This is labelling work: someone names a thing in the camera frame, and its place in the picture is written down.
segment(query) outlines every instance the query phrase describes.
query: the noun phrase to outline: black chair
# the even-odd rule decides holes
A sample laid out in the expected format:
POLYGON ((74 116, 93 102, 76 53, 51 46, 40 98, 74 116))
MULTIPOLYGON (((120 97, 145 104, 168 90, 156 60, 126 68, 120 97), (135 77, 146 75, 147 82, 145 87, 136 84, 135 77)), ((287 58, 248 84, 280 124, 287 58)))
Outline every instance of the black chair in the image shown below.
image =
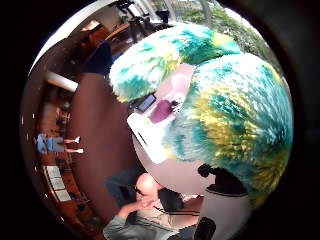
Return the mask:
POLYGON ((82 66, 82 72, 97 73, 106 76, 113 64, 110 45, 104 41, 89 56, 82 66))

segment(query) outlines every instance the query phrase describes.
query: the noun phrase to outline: person in blue shirt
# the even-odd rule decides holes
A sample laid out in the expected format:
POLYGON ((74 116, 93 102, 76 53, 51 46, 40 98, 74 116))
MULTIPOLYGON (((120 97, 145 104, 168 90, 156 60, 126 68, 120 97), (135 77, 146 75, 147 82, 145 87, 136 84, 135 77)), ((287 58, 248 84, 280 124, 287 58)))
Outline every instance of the person in blue shirt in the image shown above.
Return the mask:
POLYGON ((48 152, 69 152, 69 153, 83 153, 83 149, 69 149, 67 143, 79 143, 80 136, 75 139, 63 139, 62 137, 48 137, 44 133, 39 133, 37 138, 34 138, 37 150, 41 154, 47 154, 48 152))
MULTIPOLYGON (((158 191, 163 186, 158 184, 148 173, 139 176, 136 182, 136 201, 126 204, 104 227, 103 235, 107 240, 166 240, 179 233, 179 230, 197 224, 199 216, 169 215, 163 212, 158 198, 158 191), (137 212, 135 224, 126 224, 127 217, 137 212)), ((189 200, 179 211, 199 212, 203 197, 189 200)))

